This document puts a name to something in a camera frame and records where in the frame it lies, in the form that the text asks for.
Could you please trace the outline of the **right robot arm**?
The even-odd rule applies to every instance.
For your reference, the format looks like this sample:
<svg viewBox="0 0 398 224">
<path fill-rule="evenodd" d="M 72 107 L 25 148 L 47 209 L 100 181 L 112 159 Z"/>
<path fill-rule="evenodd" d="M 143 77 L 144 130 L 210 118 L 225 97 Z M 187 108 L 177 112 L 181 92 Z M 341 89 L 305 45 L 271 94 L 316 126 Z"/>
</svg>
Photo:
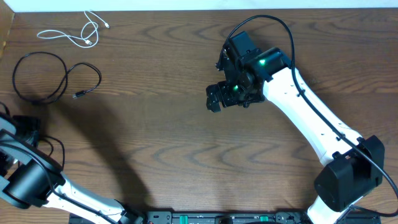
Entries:
<svg viewBox="0 0 398 224">
<path fill-rule="evenodd" d="M 315 179 L 312 223 L 336 223 L 349 207 L 382 183 L 385 147 L 363 139 L 309 89 L 290 59 L 278 48 L 257 48 L 246 32 L 230 37 L 221 58 L 225 80 L 206 88 L 212 112 L 268 100 L 275 104 L 313 147 L 323 170 Z"/>
</svg>

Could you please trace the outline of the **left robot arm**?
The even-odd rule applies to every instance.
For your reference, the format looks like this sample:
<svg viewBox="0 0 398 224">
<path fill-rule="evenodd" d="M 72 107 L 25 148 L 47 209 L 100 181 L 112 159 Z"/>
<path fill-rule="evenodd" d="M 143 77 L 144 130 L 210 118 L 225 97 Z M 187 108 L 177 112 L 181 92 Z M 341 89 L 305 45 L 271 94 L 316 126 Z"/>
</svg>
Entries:
<svg viewBox="0 0 398 224">
<path fill-rule="evenodd" d="M 143 223 L 145 216 L 117 200 L 73 183 L 58 163 L 37 149 L 40 121 L 1 111 L 1 198 L 11 205 L 57 208 L 92 223 Z"/>
</svg>

